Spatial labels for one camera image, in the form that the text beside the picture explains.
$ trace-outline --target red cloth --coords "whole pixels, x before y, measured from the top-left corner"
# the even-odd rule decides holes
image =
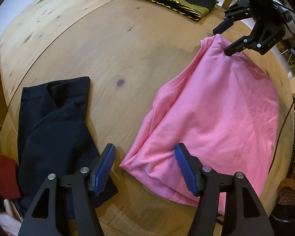
[[[0,154],[0,198],[21,198],[16,182],[15,160]]]

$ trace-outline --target silver screw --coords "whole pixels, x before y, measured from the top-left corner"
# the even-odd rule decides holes
[[[237,176],[238,178],[244,178],[244,173],[243,173],[243,172],[237,172],[237,173],[236,173],[236,176]]]
[[[210,172],[212,170],[209,166],[203,166],[202,169],[204,172]]]
[[[55,179],[55,177],[56,177],[56,175],[54,173],[51,173],[48,175],[49,180],[53,180],[53,179]]]
[[[87,173],[89,170],[90,170],[90,169],[89,169],[88,167],[83,167],[83,168],[80,169],[80,172],[83,173],[83,174],[85,174],[85,173]]]

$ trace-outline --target round wooden table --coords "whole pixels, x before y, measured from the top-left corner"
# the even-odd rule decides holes
[[[120,169],[119,164],[130,149],[157,90],[192,61],[200,48],[199,40],[211,36],[213,28],[223,20],[223,10],[216,6],[195,23],[145,0],[104,0],[87,15],[71,11],[70,17],[71,7],[66,7],[65,16],[59,12],[50,19],[48,13],[53,8],[59,10],[55,1],[43,0],[42,7],[41,4],[31,6],[2,36],[2,82],[9,112],[2,128],[0,152],[17,159],[18,113],[23,87],[89,76],[87,126],[100,151],[107,143],[117,148],[111,177],[119,193],[96,209],[105,235],[187,235],[196,208],[155,195]],[[92,7],[95,2],[98,0],[85,2],[82,7],[79,4],[80,9]],[[36,17],[36,21],[45,20],[44,26],[37,24],[38,30],[22,26],[20,23],[26,24],[29,14]],[[82,16],[73,20],[77,14]],[[72,24],[66,29],[54,32],[55,26],[61,28],[70,20]],[[16,27],[21,29],[16,34],[19,38],[11,35]],[[236,22],[223,35],[233,42],[250,31],[244,23]],[[245,53],[277,88],[281,127],[292,103],[287,74],[272,52],[264,56],[250,50]],[[260,196],[268,214],[289,167],[293,129],[291,113]],[[221,226],[217,225],[214,235],[220,231]]]

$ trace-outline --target ribbed blue pad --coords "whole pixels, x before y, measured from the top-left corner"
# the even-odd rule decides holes
[[[96,175],[95,194],[98,196],[105,188],[112,165],[116,159],[116,148],[114,145],[109,149],[100,169]]]
[[[196,186],[196,176],[194,175],[179,145],[175,146],[175,156],[176,156],[176,160],[180,168],[180,171],[187,185],[188,191],[192,192],[193,195],[197,194],[198,189]]]

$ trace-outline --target folded pink garment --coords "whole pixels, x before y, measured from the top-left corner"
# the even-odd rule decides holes
[[[222,35],[201,41],[191,64],[161,87],[120,167],[166,199],[197,206],[175,159],[183,142],[218,173],[243,172],[260,195],[278,127],[269,77],[244,53],[226,56]],[[219,197],[224,214],[225,194]]]

